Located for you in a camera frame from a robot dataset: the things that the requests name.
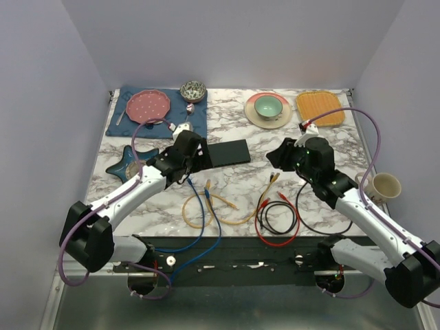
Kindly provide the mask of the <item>black network switch box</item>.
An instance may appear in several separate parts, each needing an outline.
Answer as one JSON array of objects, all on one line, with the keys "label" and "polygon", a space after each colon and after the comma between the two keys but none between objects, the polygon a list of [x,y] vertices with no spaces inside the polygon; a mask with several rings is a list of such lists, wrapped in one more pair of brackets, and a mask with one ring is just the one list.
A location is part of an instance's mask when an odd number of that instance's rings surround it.
[{"label": "black network switch box", "polygon": [[251,162],[246,140],[209,144],[208,151],[213,168],[234,166]]}]

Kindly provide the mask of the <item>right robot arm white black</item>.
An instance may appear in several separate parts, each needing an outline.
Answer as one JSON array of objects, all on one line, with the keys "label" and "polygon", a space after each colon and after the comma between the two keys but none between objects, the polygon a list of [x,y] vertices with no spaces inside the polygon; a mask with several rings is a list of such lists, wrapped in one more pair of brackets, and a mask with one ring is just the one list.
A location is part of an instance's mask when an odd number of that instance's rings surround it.
[{"label": "right robot arm white black", "polygon": [[439,244],[424,243],[397,225],[370,200],[359,185],[335,168],[334,151],[322,137],[303,146],[291,138],[266,155],[274,168],[296,174],[309,183],[321,201],[359,227],[378,247],[372,250],[339,238],[316,252],[326,270],[348,265],[383,284],[402,306],[414,307],[439,288]]}]

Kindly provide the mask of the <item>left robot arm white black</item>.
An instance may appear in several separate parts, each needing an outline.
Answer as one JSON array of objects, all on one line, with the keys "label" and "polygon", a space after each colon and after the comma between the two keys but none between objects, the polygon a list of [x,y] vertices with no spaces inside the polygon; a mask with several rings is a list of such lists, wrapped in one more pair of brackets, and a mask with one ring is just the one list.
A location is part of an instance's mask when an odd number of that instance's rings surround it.
[{"label": "left robot arm white black", "polygon": [[211,165],[206,139],[182,131],[172,146],[149,159],[117,190],[88,206],[75,203],[60,239],[61,252],[88,272],[97,272],[109,262],[129,262],[135,270],[146,271],[153,261],[147,243],[135,236],[114,236],[114,230],[147,199]]}]

